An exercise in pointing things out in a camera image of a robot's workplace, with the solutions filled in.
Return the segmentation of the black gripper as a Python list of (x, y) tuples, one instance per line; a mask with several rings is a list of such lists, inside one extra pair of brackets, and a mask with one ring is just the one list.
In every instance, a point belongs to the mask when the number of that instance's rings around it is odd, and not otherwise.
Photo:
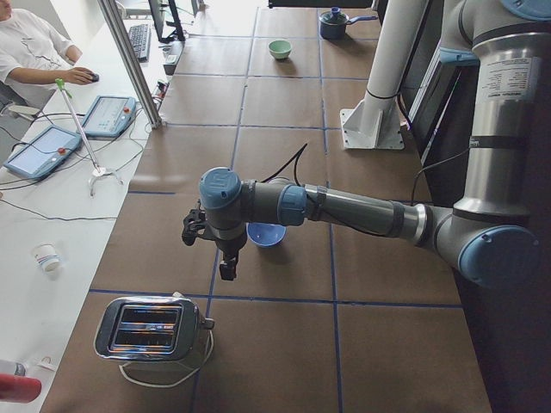
[(217, 238), (215, 240), (218, 249), (223, 254), (222, 262), (219, 265), (220, 278), (222, 280), (233, 281), (237, 278), (238, 255), (246, 242), (246, 235), (239, 235), (233, 239)]

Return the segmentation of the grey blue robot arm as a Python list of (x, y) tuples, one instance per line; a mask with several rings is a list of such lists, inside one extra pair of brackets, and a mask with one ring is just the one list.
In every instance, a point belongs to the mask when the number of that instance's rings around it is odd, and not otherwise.
[(479, 66), (464, 194), (451, 208), (407, 206), (285, 179), (243, 181), (228, 168), (200, 179), (200, 199), (183, 221), (183, 241), (212, 240), (220, 274), (236, 276), (250, 222), (332, 222), (432, 250), (482, 287), (510, 287), (537, 269), (541, 247), (521, 201), (536, 94), (549, 80), (547, 1), (447, 1), (442, 61)]

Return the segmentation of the person's hand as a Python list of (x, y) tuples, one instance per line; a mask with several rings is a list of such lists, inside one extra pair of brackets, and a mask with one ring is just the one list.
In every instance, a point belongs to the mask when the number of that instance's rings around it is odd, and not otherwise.
[(90, 71), (89, 69), (83, 68), (83, 67), (74, 67), (70, 70), (64, 71), (64, 75), (62, 76), (63, 80), (67, 83), (73, 83), (73, 84), (90, 84), (90, 75), (94, 73)]

